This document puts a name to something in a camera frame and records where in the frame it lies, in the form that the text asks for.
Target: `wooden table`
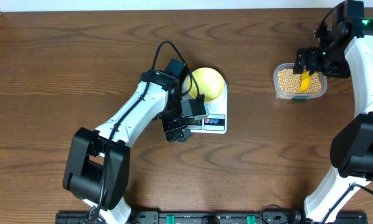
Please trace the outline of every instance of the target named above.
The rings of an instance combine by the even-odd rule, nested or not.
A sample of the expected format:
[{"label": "wooden table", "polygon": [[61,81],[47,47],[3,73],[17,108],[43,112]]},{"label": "wooden table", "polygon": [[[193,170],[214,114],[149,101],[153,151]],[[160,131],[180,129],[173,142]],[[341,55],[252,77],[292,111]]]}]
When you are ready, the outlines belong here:
[{"label": "wooden table", "polygon": [[[52,223],[87,206],[62,188],[72,136],[113,115],[172,40],[192,69],[229,87],[225,135],[168,143],[152,122],[131,152],[132,206],[180,211],[297,208],[327,173],[333,137],[353,117],[351,79],[306,103],[277,100],[273,71],[316,45],[327,9],[4,13],[0,22],[0,223]],[[367,10],[373,17],[373,9]],[[176,54],[166,47],[157,68]],[[344,207],[373,223],[373,196]]]}]

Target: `green connector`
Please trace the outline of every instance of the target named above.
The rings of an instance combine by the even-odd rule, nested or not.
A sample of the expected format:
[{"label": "green connector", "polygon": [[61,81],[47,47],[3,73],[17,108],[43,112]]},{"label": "green connector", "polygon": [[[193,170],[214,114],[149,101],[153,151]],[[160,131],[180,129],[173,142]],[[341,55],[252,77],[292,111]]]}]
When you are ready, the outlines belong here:
[{"label": "green connector", "polygon": [[255,224],[255,216],[250,215],[247,217],[247,224]]},{"label": "green connector", "polygon": [[297,99],[297,98],[293,98],[291,100],[297,101],[297,102],[302,102],[302,103],[305,103],[305,101],[306,101],[306,99]]},{"label": "green connector", "polygon": [[175,224],[175,216],[167,215],[167,224]]}]

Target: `wire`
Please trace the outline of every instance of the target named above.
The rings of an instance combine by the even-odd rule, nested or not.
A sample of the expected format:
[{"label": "wire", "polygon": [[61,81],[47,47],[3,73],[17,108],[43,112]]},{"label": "wire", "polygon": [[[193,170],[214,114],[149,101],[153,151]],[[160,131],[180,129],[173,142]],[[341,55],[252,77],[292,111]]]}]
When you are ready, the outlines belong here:
[{"label": "wire", "polygon": [[[263,216],[263,212],[264,212],[268,207],[277,207],[277,208],[281,209],[281,207],[280,207],[279,205],[277,205],[277,204],[270,204],[270,205],[265,206],[265,207],[261,210],[261,212],[260,212],[260,219],[261,219],[261,221],[262,221],[263,223],[265,223],[265,224],[270,224],[270,223],[268,223],[268,222],[267,222],[267,221],[262,217],[262,216]],[[287,215],[285,212],[283,212],[283,214],[285,214],[285,217],[287,217],[287,222],[282,223],[282,224],[286,224],[286,223],[289,222],[290,216]]]},{"label": "wire", "polygon": [[191,71],[189,70],[189,67],[187,66],[186,64],[186,61],[184,60],[184,58],[182,57],[181,53],[178,51],[178,49],[175,47],[175,45],[170,41],[170,40],[165,40],[163,42],[161,42],[159,44],[159,47],[157,48],[157,51],[156,51],[156,54],[154,55],[154,58],[153,58],[153,63],[152,63],[152,66],[151,66],[151,74],[148,78],[148,81],[146,82],[146,86],[142,92],[142,94],[139,96],[139,98],[135,101],[135,103],[133,103],[129,108],[128,110],[125,111],[125,113],[121,116],[121,118],[113,125],[113,128],[111,130],[111,133],[109,135],[109,138],[107,139],[107,142],[106,142],[106,151],[105,151],[105,158],[103,160],[103,173],[102,173],[102,183],[101,183],[101,187],[100,187],[100,196],[99,196],[99,202],[98,202],[98,205],[96,206],[96,209],[95,209],[95,214],[91,217],[91,213],[92,211],[94,210],[92,207],[91,209],[89,209],[88,213],[87,213],[87,222],[89,223],[93,223],[98,217],[99,217],[99,213],[100,213],[100,209],[102,208],[102,205],[103,205],[103,201],[105,199],[105,188],[106,188],[106,175],[107,175],[107,164],[108,164],[108,158],[110,157],[110,149],[111,149],[111,142],[113,140],[113,137],[114,137],[114,134],[117,132],[118,130],[118,127],[120,126],[121,122],[123,122],[123,120],[127,117],[127,115],[135,108],[136,105],[138,105],[138,103],[140,101],[143,100],[144,96],[146,95],[146,93],[148,92],[148,89],[149,89],[149,85],[150,85],[150,81],[151,81],[151,78],[155,75],[155,72],[154,72],[154,68],[156,66],[156,61],[157,61],[157,58],[158,58],[158,55],[159,55],[159,52],[160,52],[160,49],[161,47],[165,44],[165,43],[168,43],[171,45],[171,47],[173,47],[173,49],[176,51],[176,53],[178,54],[179,58],[182,60],[182,62],[185,64],[185,67],[187,69],[187,71],[189,72],[188,75],[193,79],[195,85],[196,85],[196,89],[197,89],[197,95],[200,95],[200,92],[199,92],[199,87],[197,85],[197,82],[196,80],[194,79]]},{"label": "wire", "polygon": [[190,78],[190,77],[191,77],[190,74],[191,74],[191,71],[189,71],[189,72],[187,73],[187,76],[189,77],[189,79],[190,79],[190,81],[191,81],[191,85],[190,85],[189,89],[187,89],[186,92],[182,93],[182,96],[186,96],[186,95],[190,92],[190,90],[192,89],[193,81],[192,81],[192,78]]},{"label": "wire", "polygon": [[343,193],[343,195],[337,200],[337,202],[329,209],[327,212],[326,216],[324,217],[323,221],[321,224],[325,224],[326,220],[329,218],[330,214],[336,209],[336,207],[344,200],[345,197],[347,197],[348,193],[354,190],[354,187],[359,187],[360,189],[366,191],[367,193],[373,195],[373,190],[368,189],[367,187],[364,187],[360,184],[353,183],[351,184],[348,189]]},{"label": "wire", "polygon": [[320,23],[319,27],[321,27],[324,24],[324,21],[330,16],[330,14],[334,11],[334,8],[330,9],[330,11],[325,15],[322,22]]},{"label": "wire", "polygon": [[[187,69],[187,71],[188,71],[188,76],[192,78],[194,84],[196,85],[197,95],[200,95],[199,86],[198,86],[198,84],[197,84],[197,82],[196,82],[196,79],[194,78],[194,76],[193,76],[191,70],[189,69],[189,66],[187,66],[187,63],[186,63],[184,57],[182,57],[181,53],[178,51],[178,49],[175,47],[175,45],[174,45],[170,40],[164,40],[163,42],[161,42],[161,44],[160,44],[159,47],[158,47],[158,51],[156,52],[156,55],[155,55],[154,59],[157,59],[158,53],[159,53],[159,51],[160,51],[160,48],[161,48],[161,46],[163,46],[165,43],[169,43],[169,44],[171,45],[171,47],[172,47],[172,48],[175,50],[175,52],[178,54],[178,57],[179,57],[179,58],[182,60],[182,62],[185,64],[185,67],[186,67],[186,69]],[[156,62],[153,61],[152,70],[154,70],[154,66],[155,66],[155,65],[156,65]]]},{"label": "wire", "polygon": [[[88,217],[90,217],[90,212],[92,212],[95,208],[96,208],[95,206],[92,206],[92,207],[89,209],[88,213],[87,213],[85,216],[83,216],[83,217],[81,217],[81,218],[78,219],[77,224],[87,224],[87,223],[89,223],[88,221],[86,221],[86,219],[87,219]],[[99,215],[99,216],[98,216],[98,221],[101,223],[101,222],[104,222],[105,219],[102,218],[101,215]]]}]

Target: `white wall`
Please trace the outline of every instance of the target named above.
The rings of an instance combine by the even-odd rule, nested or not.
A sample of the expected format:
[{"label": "white wall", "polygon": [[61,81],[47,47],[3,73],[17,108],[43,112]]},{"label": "white wall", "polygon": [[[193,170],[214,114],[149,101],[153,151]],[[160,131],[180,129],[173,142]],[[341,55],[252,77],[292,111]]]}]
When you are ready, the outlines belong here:
[{"label": "white wall", "polygon": [[[334,7],[342,0],[0,0],[1,12]],[[364,0],[373,7],[373,0]]]}]

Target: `black base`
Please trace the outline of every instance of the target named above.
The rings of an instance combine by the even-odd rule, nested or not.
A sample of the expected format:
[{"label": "black base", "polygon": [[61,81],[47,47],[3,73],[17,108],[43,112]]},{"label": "black base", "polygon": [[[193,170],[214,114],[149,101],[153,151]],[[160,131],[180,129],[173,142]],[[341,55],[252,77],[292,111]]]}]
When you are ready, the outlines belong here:
[{"label": "black base", "polygon": [[[55,224],[81,224],[85,213],[58,213]],[[264,212],[269,224],[289,223],[290,212]],[[158,213],[134,212],[128,224],[263,224],[259,213]],[[334,224],[368,224],[365,213],[339,213]]]}]

